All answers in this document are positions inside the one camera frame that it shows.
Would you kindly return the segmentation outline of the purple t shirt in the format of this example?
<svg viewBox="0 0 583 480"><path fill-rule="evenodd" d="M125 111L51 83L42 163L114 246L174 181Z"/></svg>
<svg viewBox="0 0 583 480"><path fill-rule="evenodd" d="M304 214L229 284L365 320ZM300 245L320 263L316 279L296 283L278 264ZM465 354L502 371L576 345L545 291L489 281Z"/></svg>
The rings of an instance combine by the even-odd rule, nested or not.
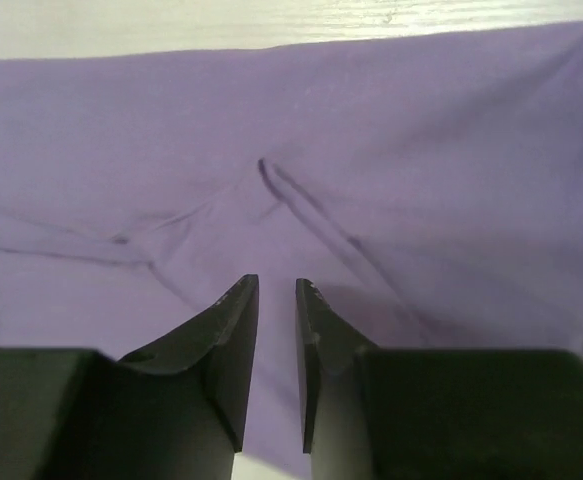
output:
<svg viewBox="0 0 583 480"><path fill-rule="evenodd" d="M583 22L0 61L0 346L118 357L247 273L245 449L300 478L299 278L380 344L583 355Z"/></svg>

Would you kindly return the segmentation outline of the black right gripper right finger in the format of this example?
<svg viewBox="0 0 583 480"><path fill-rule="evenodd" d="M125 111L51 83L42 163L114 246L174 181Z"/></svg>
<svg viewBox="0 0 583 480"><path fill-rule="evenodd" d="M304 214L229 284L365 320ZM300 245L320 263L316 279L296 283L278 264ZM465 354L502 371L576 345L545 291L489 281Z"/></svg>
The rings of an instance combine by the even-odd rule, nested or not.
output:
<svg viewBox="0 0 583 480"><path fill-rule="evenodd" d="M583 360L391 349L295 285L303 450L316 479L583 479Z"/></svg>

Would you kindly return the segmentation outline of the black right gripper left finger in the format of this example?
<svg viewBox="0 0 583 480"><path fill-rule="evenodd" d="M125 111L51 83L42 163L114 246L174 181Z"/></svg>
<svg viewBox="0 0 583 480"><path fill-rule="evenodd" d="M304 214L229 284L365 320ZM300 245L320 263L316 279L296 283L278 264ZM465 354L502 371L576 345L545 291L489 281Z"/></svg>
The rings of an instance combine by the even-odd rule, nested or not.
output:
<svg viewBox="0 0 583 480"><path fill-rule="evenodd" d="M0 479L228 479L243 445L255 275L113 360L0 348Z"/></svg>

